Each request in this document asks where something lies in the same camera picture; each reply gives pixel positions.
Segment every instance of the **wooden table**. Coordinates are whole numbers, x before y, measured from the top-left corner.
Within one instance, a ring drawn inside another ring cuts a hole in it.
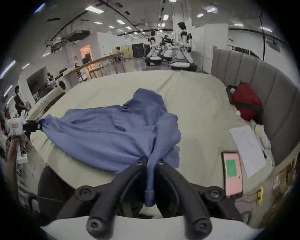
[[[114,67],[114,69],[115,69],[115,72],[116,72],[116,74],[118,74],[118,69],[117,69],[117,66],[116,66],[116,63],[115,63],[114,58],[115,58],[115,57],[121,58],[121,56],[122,56],[123,53],[124,53],[124,52],[114,53],[114,54],[112,54],[112,55],[108,55],[108,56],[105,56],[105,57],[96,59],[96,60],[94,60],[94,61],[88,62],[88,63],[86,63],[86,64],[83,64],[83,65],[81,65],[80,67],[74,68],[74,69],[72,69],[70,72],[64,74],[64,77],[69,81],[71,88],[73,88],[73,84],[72,84],[72,81],[71,81],[71,75],[72,75],[72,74],[74,74],[74,73],[76,73],[76,72],[80,72],[81,69],[84,69],[84,68],[86,68],[86,67],[88,67],[88,66],[90,66],[90,65],[92,65],[92,64],[95,64],[95,63],[98,63],[98,62],[102,62],[102,61],[108,60],[108,59],[112,60],[112,64],[113,64],[113,67]],[[122,64],[122,67],[123,67],[123,71],[126,72],[126,71],[125,71],[124,64],[123,64],[122,61],[121,61],[121,64]]]

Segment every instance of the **notebook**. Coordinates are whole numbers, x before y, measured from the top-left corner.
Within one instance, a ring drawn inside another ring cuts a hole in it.
[[[247,178],[250,178],[266,165],[261,147],[249,125],[229,130],[241,156]]]

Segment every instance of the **bed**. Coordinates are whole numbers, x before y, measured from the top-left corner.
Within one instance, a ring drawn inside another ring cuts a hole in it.
[[[170,70],[109,75],[76,85],[45,115],[62,117],[68,109],[123,105],[138,88],[160,94],[167,110],[178,116],[181,141],[177,170],[191,183],[223,187],[221,152],[237,151],[229,129],[247,123],[237,119],[225,85],[214,76]],[[69,157],[41,131],[32,133],[31,141],[45,164],[75,189],[109,183],[115,176],[110,171],[90,167]],[[270,152],[266,151],[266,155],[266,166],[250,178],[246,177],[241,165],[243,193],[255,189],[270,176],[273,158]]]
[[[39,99],[33,107],[29,110],[26,120],[36,120],[43,116],[43,114],[58,100],[65,92],[61,87],[54,88],[46,96]]]

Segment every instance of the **table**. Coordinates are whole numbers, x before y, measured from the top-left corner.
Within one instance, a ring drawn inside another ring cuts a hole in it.
[[[112,54],[112,55],[108,55],[108,56],[105,56],[105,57],[96,59],[96,60],[94,60],[94,61],[91,61],[91,62],[88,62],[88,63],[86,63],[86,64],[83,64],[83,65],[81,65],[80,67],[73,68],[73,69],[72,69],[71,71],[69,71],[69,72],[63,72],[63,75],[66,77],[66,79],[69,80],[69,83],[70,83],[71,88],[72,88],[72,87],[73,87],[73,83],[72,83],[72,79],[71,79],[72,74],[74,74],[74,73],[80,71],[81,69],[84,69],[84,68],[86,68],[86,67],[88,67],[88,66],[90,66],[90,65],[92,65],[92,64],[95,64],[95,63],[98,63],[98,62],[102,62],[102,61],[104,61],[104,60],[112,60],[113,68],[114,68],[116,74],[118,74],[118,69],[117,69],[116,63],[115,63],[115,61],[114,61],[114,58],[115,58],[115,57],[117,57],[117,58],[118,58],[118,57],[121,57],[121,55],[122,55],[123,53],[124,53],[124,52],[118,52],[118,53],[114,53],[114,54]],[[124,71],[124,73],[125,73],[126,71],[125,71],[125,67],[124,67],[124,64],[123,64],[122,61],[121,61],[121,65],[122,65],[123,71]]]
[[[72,108],[123,105],[138,88],[160,94],[168,112],[178,116],[181,141],[177,170],[191,183],[223,187],[221,152],[237,151],[229,129],[247,123],[237,119],[225,85],[214,76],[171,70],[109,75],[101,81],[93,79],[75,86],[45,115],[60,118]],[[67,156],[41,131],[32,133],[31,140],[44,162],[73,188],[109,183],[115,176]],[[271,174],[272,156],[266,154],[266,166],[250,178],[246,177],[242,165],[244,193],[256,188]]]

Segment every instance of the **human hand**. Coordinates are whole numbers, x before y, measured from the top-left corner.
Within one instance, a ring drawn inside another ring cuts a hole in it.
[[[23,150],[23,139],[22,137],[14,137],[10,141],[10,146],[7,155],[7,162],[16,161],[17,159],[17,144],[20,144],[20,150]]]

